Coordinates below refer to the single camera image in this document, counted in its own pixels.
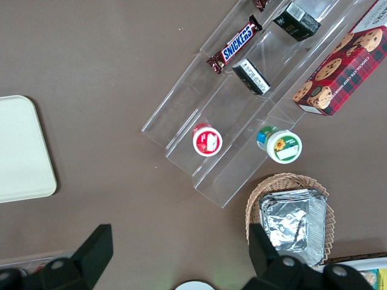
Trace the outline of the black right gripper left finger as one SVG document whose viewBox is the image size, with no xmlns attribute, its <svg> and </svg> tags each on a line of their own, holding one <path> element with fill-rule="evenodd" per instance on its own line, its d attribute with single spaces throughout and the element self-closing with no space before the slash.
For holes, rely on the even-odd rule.
<svg viewBox="0 0 387 290">
<path fill-rule="evenodd" d="M 69 258 L 24 278 L 24 289 L 93 289 L 113 256 L 112 226 L 99 225 Z"/>
</svg>

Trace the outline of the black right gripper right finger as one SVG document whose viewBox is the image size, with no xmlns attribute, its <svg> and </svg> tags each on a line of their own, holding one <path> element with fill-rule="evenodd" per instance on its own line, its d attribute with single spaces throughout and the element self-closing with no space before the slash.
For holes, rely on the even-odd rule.
<svg viewBox="0 0 387 290">
<path fill-rule="evenodd" d="M 249 225 L 249 256 L 256 276 L 244 289 L 323 289 L 321 273 L 295 257 L 280 255 L 260 224 Z"/>
</svg>

